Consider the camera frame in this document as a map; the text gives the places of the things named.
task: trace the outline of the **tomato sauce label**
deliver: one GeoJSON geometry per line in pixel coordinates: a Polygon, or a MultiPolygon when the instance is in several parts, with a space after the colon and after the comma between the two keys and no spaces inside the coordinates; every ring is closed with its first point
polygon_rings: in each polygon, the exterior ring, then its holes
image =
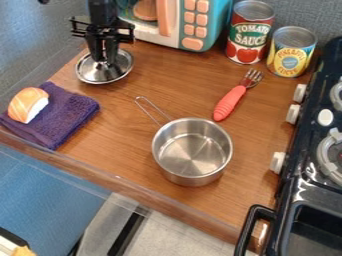
{"type": "Polygon", "coordinates": [[[240,23],[231,27],[230,40],[245,47],[260,47],[266,44],[270,30],[268,24],[240,23]]]}
{"type": "Polygon", "coordinates": [[[264,56],[272,22],[273,19],[262,22],[248,21],[234,13],[228,38],[227,56],[241,64],[259,62],[264,56]]]}

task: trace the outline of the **can label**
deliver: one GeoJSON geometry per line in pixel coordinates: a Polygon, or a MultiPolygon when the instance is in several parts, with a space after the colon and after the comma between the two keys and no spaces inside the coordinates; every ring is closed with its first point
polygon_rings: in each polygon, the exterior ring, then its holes
{"type": "Polygon", "coordinates": [[[273,19],[248,21],[234,13],[230,27],[227,56],[241,64],[259,62],[265,52],[273,19]]]}
{"type": "Polygon", "coordinates": [[[272,40],[267,66],[271,72],[282,77],[297,77],[310,64],[315,45],[306,48],[289,48],[272,40]]]}

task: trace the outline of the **pan handle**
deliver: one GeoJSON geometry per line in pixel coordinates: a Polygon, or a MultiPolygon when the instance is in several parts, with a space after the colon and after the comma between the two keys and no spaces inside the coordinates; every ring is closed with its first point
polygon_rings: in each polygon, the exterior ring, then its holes
{"type": "Polygon", "coordinates": [[[163,117],[165,117],[168,121],[171,121],[171,118],[170,118],[167,114],[165,114],[160,108],[158,108],[152,101],[150,101],[149,99],[147,99],[145,96],[138,96],[138,97],[136,97],[135,100],[134,100],[135,104],[137,104],[138,107],[139,107],[142,111],[144,111],[144,113],[145,113],[146,115],[148,115],[148,116],[149,116],[156,124],[158,124],[159,126],[163,126],[163,125],[162,125],[157,119],[155,119],[155,118],[151,115],[151,113],[148,112],[148,111],[146,110],[146,108],[144,108],[144,107],[140,104],[140,101],[145,101],[145,102],[147,102],[147,103],[150,104],[155,110],[157,110],[158,113],[159,113],[160,115],[162,115],[163,117]]]}

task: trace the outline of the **oven door handle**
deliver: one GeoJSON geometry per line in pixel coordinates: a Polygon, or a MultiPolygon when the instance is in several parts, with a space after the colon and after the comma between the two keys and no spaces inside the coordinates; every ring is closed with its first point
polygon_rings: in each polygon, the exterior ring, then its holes
{"type": "Polygon", "coordinates": [[[234,256],[245,255],[255,224],[261,219],[271,222],[275,219],[275,212],[262,205],[253,205],[249,209],[245,224],[243,225],[238,243],[235,247],[234,256]]]}
{"type": "Polygon", "coordinates": [[[171,24],[169,20],[169,1],[168,0],[157,0],[157,16],[158,16],[158,26],[159,34],[162,36],[171,36],[171,24]]]}

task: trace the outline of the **orange fork handle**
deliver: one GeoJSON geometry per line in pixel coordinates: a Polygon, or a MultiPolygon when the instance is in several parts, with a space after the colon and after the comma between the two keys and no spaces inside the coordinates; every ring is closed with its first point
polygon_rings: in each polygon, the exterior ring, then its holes
{"type": "Polygon", "coordinates": [[[223,97],[214,110],[214,120],[216,122],[226,119],[234,110],[236,104],[246,93],[246,87],[238,85],[223,97]]]}

